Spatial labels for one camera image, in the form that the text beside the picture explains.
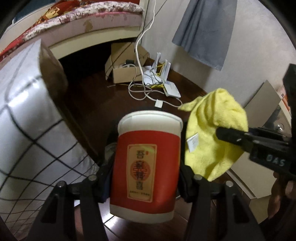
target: power cord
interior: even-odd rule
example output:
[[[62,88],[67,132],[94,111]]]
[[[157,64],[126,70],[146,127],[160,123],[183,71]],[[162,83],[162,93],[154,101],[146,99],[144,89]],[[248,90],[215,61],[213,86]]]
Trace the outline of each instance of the power cord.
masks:
[[[138,40],[137,40],[137,42],[136,42],[136,45],[135,45],[135,52],[136,52],[136,57],[137,57],[137,63],[138,63],[138,66],[140,67],[140,71],[141,71],[141,75],[142,75],[142,84],[134,83],[134,79],[133,79],[133,80],[130,82],[129,86],[128,86],[128,93],[129,93],[129,95],[130,95],[133,99],[135,99],[135,100],[144,100],[144,99],[147,97],[148,99],[150,99],[150,100],[156,102],[156,101],[157,101],[156,99],[153,99],[152,97],[149,96],[150,93],[152,93],[152,92],[159,92],[159,93],[161,93],[161,94],[165,94],[165,93],[163,93],[163,92],[161,92],[161,91],[158,91],[158,90],[152,90],[150,87],[148,87],[148,86],[145,85],[145,83],[144,83],[144,72],[143,72],[142,67],[141,67],[141,63],[140,63],[140,59],[139,59],[139,53],[138,53],[138,45],[139,45],[140,40],[143,38],[144,34],[145,34],[148,30],[151,29],[151,27],[152,27],[152,25],[153,25],[153,23],[154,23],[154,19],[155,19],[155,7],[156,7],[156,0],[154,0],[152,22],[151,22],[149,28],[147,28],[145,31],[143,31],[142,35],[138,38]],[[133,86],[142,86],[142,87],[144,88],[144,90],[143,90],[143,91],[132,91],[132,90],[131,90],[131,87],[133,87]],[[141,99],[138,99],[138,98],[134,97],[134,96],[131,94],[132,92],[143,92],[145,96],[144,96],[143,98],[141,98]],[[171,103],[169,103],[169,102],[167,102],[167,101],[162,101],[162,102],[167,103],[167,104],[169,104],[169,105],[171,105],[171,106],[173,106],[173,107],[177,107],[177,108],[181,106],[181,105],[179,105],[179,106],[173,105],[173,104],[171,104]]]
[[[157,14],[160,12],[160,10],[163,8],[163,6],[166,4],[168,0],[165,0],[164,3],[160,6],[159,10],[157,11],[157,13],[155,14],[155,16],[157,16]],[[143,31],[144,29],[152,22],[152,20],[149,21],[149,23],[143,27]],[[117,58],[114,60],[114,62],[116,60],[118,60],[118,58],[124,53],[124,51],[127,50],[127,48],[132,44],[132,42],[117,56]],[[108,75],[106,74],[111,68],[113,67],[113,63],[112,65],[107,69],[107,71],[105,72],[105,76],[108,77]]]

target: cardboard box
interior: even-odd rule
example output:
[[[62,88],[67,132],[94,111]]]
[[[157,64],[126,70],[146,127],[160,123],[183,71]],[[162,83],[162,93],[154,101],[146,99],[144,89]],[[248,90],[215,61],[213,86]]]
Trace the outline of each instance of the cardboard box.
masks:
[[[249,208],[252,211],[257,223],[268,218],[267,208],[270,196],[255,198],[250,201]]]
[[[277,108],[280,101],[281,98],[275,89],[268,81],[265,81],[245,107],[249,127],[262,127]],[[249,155],[247,152],[243,153],[232,165],[231,170],[256,198],[271,195],[271,188],[276,180],[273,176],[273,171],[250,161]]]
[[[143,66],[149,56],[149,53],[140,45],[138,45],[138,53],[140,64]],[[135,43],[128,42],[111,44],[111,55],[105,64],[106,80],[111,72],[113,72],[113,82],[115,84],[131,82],[136,75],[137,69],[137,77],[135,81],[142,81],[140,67],[119,67],[124,64],[126,60],[134,60],[135,65],[137,65]]]

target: screw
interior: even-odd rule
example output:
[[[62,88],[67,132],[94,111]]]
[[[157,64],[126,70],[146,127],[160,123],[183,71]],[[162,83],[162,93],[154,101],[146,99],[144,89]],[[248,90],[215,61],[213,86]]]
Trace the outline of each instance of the screw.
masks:
[[[88,177],[88,179],[89,179],[90,181],[95,181],[95,180],[96,180],[96,175],[90,175],[90,176]]]
[[[233,186],[233,182],[232,181],[226,181],[226,186],[231,188]]]
[[[194,180],[196,180],[196,181],[200,181],[200,180],[202,180],[202,176],[201,175],[198,175],[198,174],[196,174],[196,175],[194,175]]]
[[[58,186],[59,188],[65,186],[65,185],[66,185],[66,182],[65,182],[65,181],[59,181],[59,182],[57,183],[57,186]]]

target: cup label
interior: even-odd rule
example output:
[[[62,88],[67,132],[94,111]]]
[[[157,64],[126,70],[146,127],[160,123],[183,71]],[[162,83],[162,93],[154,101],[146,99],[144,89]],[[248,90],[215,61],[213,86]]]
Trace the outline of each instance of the cup label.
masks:
[[[126,174],[128,198],[153,201],[157,145],[128,145]]]

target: wall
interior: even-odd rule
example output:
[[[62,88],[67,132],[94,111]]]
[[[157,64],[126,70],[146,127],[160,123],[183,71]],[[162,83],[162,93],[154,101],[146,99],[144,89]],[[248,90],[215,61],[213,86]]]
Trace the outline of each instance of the wall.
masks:
[[[165,2],[157,0],[156,11]],[[161,52],[172,68],[205,91],[225,88],[245,106],[265,80],[277,89],[289,63],[296,64],[296,50],[273,14],[258,0],[238,0],[227,57],[221,71],[191,58],[172,43],[189,0],[168,0],[143,37],[151,58]],[[152,19],[150,0],[146,24]]]
[[[48,4],[29,13],[17,23],[10,25],[0,38],[0,51],[5,49],[13,40],[31,27],[53,4]]]

